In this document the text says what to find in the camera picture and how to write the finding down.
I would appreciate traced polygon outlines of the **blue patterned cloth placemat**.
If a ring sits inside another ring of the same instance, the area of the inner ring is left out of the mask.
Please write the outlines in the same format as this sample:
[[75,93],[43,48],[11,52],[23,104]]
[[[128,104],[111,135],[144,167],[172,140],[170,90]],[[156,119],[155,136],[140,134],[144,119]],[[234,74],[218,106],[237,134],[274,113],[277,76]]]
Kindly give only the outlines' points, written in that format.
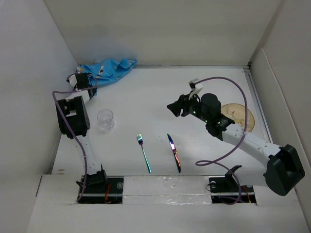
[[118,82],[137,64],[137,60],[122,59],[119,62],[108,59],[92,65],[79,65],[77,71],[87,73],[92,86],[107,86]]

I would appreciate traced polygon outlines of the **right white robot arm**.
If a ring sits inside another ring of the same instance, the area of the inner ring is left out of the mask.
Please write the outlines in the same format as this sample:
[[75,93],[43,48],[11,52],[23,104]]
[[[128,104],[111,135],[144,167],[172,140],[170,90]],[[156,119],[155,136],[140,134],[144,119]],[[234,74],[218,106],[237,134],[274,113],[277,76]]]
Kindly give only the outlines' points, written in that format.
[[176,116],[193,115],[205,122],[207,131],[219,140],[237,146],[259,161],[264,171],[242,172],[240,165],[226,173],[225,186],[236,191],[242,185],[266,186],[280,196],[286,196],[304,177],[305,171],[296,149],[281,147],[244,132],[221,112],[221,103],[211,93],[202,97],[181,95],[167,108]]

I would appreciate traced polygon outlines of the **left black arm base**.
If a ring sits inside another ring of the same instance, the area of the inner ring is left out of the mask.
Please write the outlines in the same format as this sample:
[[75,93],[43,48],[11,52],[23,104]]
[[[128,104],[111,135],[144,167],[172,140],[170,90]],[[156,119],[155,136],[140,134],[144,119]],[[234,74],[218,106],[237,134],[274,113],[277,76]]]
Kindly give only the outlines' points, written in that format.
[[103,187],[87,187],[80,204],[122,204],[124,177],[108,176]]

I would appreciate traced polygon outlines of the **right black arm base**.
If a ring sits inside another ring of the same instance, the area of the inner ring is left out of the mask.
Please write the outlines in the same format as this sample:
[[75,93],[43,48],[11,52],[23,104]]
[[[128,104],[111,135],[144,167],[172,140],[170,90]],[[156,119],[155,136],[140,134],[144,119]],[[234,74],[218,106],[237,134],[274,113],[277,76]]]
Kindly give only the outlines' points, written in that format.
[[257,203],[252,186],[241,185],[239,196],[238,183],[229,171],[225,175],[209,176],[205,189],[211,193],[212,204],[231,205],[236,200],[237,203]]

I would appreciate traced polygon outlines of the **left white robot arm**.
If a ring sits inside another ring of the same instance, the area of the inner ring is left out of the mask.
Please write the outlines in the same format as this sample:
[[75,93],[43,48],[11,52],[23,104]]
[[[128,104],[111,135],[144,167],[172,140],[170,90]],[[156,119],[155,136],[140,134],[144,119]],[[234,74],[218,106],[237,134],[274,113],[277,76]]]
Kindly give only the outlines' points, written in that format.
[[98,162],[93,146],[87,135],[90,130],[90,120],[86,110],[86,103],[97,93],[96,79],[91,73],[75,73],[68,78],[73,90],[69,97],[57,100],[55,95],[61,92],[53,91],[58,125],[61,133],[69,139],[75,140],[75,147],[84,166],[85,175],[77,184],[81,188],[94,188],[97,192],[104,192],[108,188],[106,172]]

